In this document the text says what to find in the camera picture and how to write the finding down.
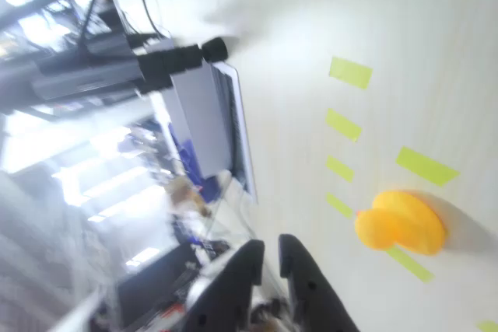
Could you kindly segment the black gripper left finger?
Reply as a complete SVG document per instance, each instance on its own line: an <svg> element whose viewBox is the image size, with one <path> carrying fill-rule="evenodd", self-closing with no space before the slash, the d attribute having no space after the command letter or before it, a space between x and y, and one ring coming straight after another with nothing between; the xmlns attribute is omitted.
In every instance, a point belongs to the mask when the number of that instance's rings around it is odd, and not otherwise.
<svg viewBox="0 0 498 332"><path fill-rule="evenodd" d="M252 288L261 284L265 244L251 239L226 262L183 318L183 331L242 331L249 325Z"/></svg>

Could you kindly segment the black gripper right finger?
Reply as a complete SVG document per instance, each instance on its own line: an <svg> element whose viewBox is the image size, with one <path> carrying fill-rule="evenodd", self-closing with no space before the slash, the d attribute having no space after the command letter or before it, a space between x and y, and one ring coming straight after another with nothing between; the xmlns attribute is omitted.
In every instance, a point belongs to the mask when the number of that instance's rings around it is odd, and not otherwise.
<svg viewBox="0 0 498 332"><path fill-rule="evenodd" d="M310 252L294 235L279 236L279 271L288 283L293 322L302 331L358 330Z"/></svg>

